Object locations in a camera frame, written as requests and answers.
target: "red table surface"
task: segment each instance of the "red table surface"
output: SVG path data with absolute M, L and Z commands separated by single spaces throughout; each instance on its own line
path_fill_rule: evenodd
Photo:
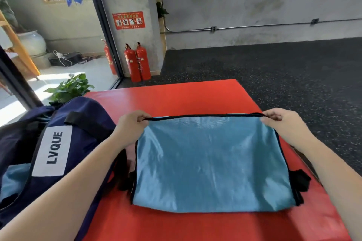
M 87 97 L 115 122 L 137 109 L 152 116 L 261 111 L 235 79 L 90 92 Z M 84 241 L 350 240 L 323 187 L 288 144 L 281 140 L 281 145 L 290 169 L 312 177 L 300 207 L 274 213 L 175 214 L 131 205 L 125 192 L 113 190 L 100 202 Z

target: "red sign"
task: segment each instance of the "red sign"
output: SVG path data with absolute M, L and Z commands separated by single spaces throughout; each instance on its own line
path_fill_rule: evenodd
M 145 28 L 143 12 L 120 12 L 112 14 L 117 30 Z

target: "concrete column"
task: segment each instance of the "concrete column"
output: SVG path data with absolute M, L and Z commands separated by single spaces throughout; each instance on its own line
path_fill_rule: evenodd
M 102 1 L 125 75 L 129 75 L 126 59 L 123 54 L 125 43 L 129 44 L 132 49 L 135 49 L 137 42 L 140 42 L 147 50 L 151 74 L 160 74 L 164 57 L 162 53 L 160 28 L 157 18 L 156 0 Z M 145 28 L 124 30 L 116 29 L 112 14 L 138 11 L 143 12 L 144 22 L 146 24 Z

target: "white label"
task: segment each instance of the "white label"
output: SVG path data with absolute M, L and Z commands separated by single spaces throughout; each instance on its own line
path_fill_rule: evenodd
M 64 175 L 73 126 L 46 128 L 35 160 L 32 176 Z

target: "person's left hand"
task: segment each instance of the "person's left hand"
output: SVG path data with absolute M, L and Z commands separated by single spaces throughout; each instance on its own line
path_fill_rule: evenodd
M 140 110 L 122 115 L 111 134 L 111 138 L 119 140 L 120 143 L 124 144 L 123 146 L 136 142 L 148 126 L 148 120 L 145 119 L 150 117 L 151 115 Z

